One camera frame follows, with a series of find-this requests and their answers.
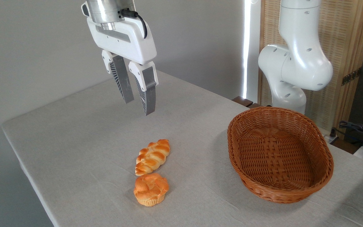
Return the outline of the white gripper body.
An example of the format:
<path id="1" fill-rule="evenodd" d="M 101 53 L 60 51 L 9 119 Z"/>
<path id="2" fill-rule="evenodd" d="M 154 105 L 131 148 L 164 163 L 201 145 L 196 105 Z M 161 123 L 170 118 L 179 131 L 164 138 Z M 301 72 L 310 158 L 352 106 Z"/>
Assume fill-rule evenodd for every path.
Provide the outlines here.
<path id="1" fill-rule="evenodd" d="M 122 56 L 139 64 L 152 61 L 157 55 L 150 27 L 147 27 L 147 37 L 139 19 L 125 18 L 115 22 L 115 30 L 104 30 L 101 24 L 87 18 L 87 23 L 96 45 L 104 50 Z"/>

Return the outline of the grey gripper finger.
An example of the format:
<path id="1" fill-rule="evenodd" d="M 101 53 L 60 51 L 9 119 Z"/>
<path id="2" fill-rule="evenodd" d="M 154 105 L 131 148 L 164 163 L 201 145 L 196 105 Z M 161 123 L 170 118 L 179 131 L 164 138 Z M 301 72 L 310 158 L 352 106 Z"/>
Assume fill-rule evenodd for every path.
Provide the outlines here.
<path id="1" fill-rule="evenodd" d="M 125 103 L 132 102 L 134 100 L 134 96 L 124 58 L 107 50 L 102 50 L 102 58 L 106 71 L 114 77 Z"/>
<path id="2" fill-rule="evenodd" d="M 159 84 L 155 64 L 151 61 L 147 64 L 140 65 L 131 61 L 129 63 L 129 70 L 135 76 L 145 115 L 149 115 L 155 111 L 155 86 Z"/>

